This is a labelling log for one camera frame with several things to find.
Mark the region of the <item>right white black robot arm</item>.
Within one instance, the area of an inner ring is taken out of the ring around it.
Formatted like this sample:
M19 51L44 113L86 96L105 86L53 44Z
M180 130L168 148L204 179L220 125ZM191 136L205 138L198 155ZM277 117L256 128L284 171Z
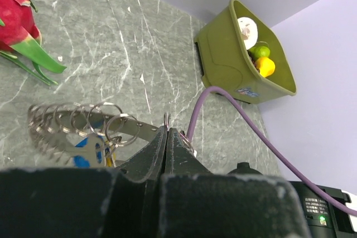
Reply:
M252 169L248 162L237 164L236 169L228 174L261 174L259 171ZM301 206L306 217L307 224L310 228L312 237L355 237L356 238L356 217L334 207L331 203L326 202L323 198L314 193L303 182L290 181L295 188L301 202ZM326 186L318 187L330 195L337 202L356 210L356 195Z

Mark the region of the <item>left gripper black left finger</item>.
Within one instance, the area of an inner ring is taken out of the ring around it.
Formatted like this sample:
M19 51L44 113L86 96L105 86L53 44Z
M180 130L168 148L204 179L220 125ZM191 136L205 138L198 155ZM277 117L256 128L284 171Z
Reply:
M1 172L2 237L158 237L168 130L118 168Z

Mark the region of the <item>red dragon fruit toy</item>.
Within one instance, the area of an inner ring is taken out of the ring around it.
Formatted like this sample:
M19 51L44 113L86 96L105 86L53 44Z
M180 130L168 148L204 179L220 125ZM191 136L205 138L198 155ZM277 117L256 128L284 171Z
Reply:
M61 74L66 66L43 49L42 34L33 17L37 11L31 0L1 0L1 56L46 85L57 85L41 68Z

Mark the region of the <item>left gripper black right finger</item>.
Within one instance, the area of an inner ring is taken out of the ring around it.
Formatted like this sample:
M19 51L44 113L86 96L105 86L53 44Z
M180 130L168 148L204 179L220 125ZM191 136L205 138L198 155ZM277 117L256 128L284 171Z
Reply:
M281 177L188 173L193 161L170 129L160 181L161 237L310 237L298 195Z

